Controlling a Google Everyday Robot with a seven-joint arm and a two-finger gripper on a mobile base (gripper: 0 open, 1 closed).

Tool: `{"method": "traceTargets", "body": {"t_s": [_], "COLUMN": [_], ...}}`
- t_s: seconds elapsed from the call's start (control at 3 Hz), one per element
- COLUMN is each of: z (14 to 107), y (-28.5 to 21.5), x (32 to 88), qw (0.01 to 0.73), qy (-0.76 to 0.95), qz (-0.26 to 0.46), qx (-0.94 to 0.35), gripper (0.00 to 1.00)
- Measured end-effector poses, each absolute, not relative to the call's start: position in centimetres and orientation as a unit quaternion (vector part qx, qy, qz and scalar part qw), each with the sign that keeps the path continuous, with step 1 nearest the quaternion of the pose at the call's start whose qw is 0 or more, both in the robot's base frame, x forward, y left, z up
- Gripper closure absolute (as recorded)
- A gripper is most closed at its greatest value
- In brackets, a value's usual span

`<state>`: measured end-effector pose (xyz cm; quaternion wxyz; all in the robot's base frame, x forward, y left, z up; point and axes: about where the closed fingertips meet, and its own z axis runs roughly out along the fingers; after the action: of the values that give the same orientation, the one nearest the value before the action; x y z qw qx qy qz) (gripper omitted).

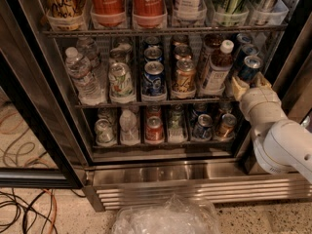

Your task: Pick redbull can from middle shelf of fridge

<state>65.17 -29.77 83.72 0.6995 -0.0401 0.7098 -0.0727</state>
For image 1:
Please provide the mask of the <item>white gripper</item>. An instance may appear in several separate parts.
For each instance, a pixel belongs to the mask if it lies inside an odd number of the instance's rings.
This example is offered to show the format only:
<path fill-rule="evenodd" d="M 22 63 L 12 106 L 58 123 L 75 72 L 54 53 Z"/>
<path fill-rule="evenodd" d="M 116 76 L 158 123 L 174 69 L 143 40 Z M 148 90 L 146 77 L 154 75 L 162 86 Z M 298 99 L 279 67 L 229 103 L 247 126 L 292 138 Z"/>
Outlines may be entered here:
<path fill-rule="evenodd" d="M 256 73 L 253 84 L 256 88 L 250 89 L 250 85 L 238 76 L 231 78 L 233 96 L 240 101 L 239 107 L 245 119 L 253 127 L 286 119 L 287 115 L 282 109 L 278 95 L 271 90 L 271 83 L 261 72 Z"/>

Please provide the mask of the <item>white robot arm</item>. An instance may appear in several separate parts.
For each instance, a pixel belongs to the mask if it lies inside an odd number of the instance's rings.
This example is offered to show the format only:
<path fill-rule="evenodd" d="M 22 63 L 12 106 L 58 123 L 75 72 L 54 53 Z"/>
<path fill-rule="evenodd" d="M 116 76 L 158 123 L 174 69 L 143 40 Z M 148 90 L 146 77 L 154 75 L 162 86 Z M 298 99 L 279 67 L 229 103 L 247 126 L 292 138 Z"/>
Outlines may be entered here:
<path fill-rule="evenodd" d="M 231 78 L 231 87 L 244 118 L 251 124 L 258 164 L 272 175 L 295 169 L 312 182 L 312 134 L 287 117 L 271 84 L 257 72 L 253 87 L 237 75 Z"/>

